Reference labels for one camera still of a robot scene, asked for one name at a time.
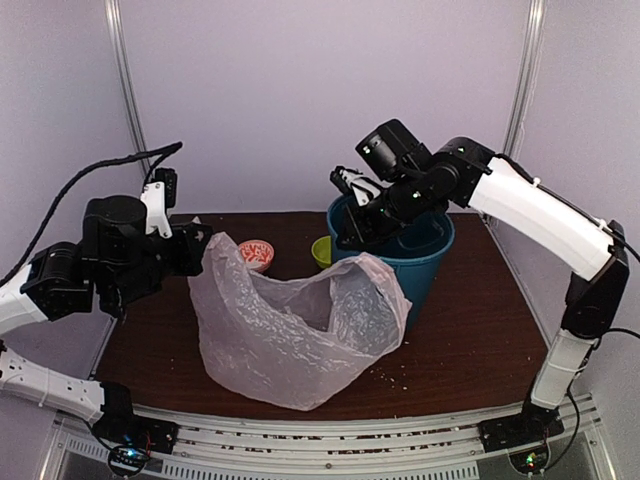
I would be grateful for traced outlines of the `blue plastic trash bin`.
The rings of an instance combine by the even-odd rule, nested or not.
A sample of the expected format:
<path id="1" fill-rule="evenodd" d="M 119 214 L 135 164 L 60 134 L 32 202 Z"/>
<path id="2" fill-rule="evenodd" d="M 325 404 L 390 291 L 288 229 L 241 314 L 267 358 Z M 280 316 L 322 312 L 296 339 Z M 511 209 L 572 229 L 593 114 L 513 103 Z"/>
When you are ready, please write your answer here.
<path id="1" fill-rule="evenodd" d="M 365 251 L 394 270 L 405 297 L 412 303 L 406 331 L 418 321 L 440 264 L 455 239 L 455 227 L 446 214 L 425 213 L 398 237 Z"/>

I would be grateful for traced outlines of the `pink plastic trash bag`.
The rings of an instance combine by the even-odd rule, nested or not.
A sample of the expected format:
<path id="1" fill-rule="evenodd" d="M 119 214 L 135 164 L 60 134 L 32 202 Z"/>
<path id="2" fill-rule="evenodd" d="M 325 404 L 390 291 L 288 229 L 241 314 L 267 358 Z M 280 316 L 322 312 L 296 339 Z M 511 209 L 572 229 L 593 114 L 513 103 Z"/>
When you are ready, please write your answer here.
<path id="1" fill-rule="evenodd" d="M 281 281 L 249 270 L 219 233 L 202 264 L 188 283 L 205 371 L 247 398 L 313 410 L 403 341 L 412 304 L 368 253 Z"/>

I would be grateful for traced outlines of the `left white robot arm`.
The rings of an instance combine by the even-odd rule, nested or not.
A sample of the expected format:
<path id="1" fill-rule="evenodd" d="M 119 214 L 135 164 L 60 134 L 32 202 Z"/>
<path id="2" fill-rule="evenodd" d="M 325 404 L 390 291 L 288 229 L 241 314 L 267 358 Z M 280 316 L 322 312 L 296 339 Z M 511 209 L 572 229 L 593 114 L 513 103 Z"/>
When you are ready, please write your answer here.
<path id="1" fill-rule="evenodd" d="M 59 242 L 38 252 L 2 285 L 2 333 L 93 308 L 122 319 L 131 303 L 159 292 L 165 278 L 199 275 L 212 228 L 191 221 L 161 231 L 148 227 L 147 214 L 143 201 L 131 196 L 90 200 L 79 243 Z M 70 377 L 3 347 L 1 387 L 105 426 L 123 444 L 143 436 L 143 421 L 122 385 Z"/>

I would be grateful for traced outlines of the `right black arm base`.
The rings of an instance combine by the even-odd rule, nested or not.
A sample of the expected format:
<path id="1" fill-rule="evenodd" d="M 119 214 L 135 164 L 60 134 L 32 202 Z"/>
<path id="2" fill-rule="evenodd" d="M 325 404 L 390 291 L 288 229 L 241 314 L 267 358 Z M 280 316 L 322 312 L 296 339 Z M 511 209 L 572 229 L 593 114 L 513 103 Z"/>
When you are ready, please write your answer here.
<path id="1" fill-rule="evenodd" d="M 507 450 L 511 466 L 520 474 L 541 474 L 550 464 L 548 441 L 565 431 L 558 408 L 546 409 L 526 400 L 517 414 L 478 424 L 485 453 Z"/>

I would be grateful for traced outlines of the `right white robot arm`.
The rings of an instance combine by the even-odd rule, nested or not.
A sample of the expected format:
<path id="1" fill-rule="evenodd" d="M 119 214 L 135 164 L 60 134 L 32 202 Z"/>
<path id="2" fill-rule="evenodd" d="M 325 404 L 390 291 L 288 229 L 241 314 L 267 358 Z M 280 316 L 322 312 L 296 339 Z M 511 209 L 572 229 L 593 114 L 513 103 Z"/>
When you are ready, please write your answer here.
<path id="1" fill-rule="evenodd" d="M 377 178 L 344 166 L 331 172 L 331 182 L 351 198 L 341 248 L 369 250 L 420 215 L 456 204 L 506 223 L 570 267 L 559 330 L 531 386 L 529 406 L 512 423 L 519 440 L 535 440 L 616 316 L 629 278 L 621 226 L 579 212 L 509 157 L 467 137 L 430 153 L 415 139 L 374 133 L 357 151 Z"/>

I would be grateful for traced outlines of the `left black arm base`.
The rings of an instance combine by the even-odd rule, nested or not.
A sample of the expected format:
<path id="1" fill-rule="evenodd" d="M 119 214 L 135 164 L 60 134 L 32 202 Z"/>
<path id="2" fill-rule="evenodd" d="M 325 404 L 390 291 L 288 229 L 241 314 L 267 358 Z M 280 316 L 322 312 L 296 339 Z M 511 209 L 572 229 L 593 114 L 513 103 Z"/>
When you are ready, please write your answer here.
<path id="1" fill-rule="evenodd" d="M 101 416 L 87 426 L 107 450 L 107 466 L 113 474 L 130 478 L 142 472 L 152 453 L 173 452 L 177 423 L 135 414 L 130 391 L 123 385 L 100 382 L 99 386 L 104 396 Z"/>

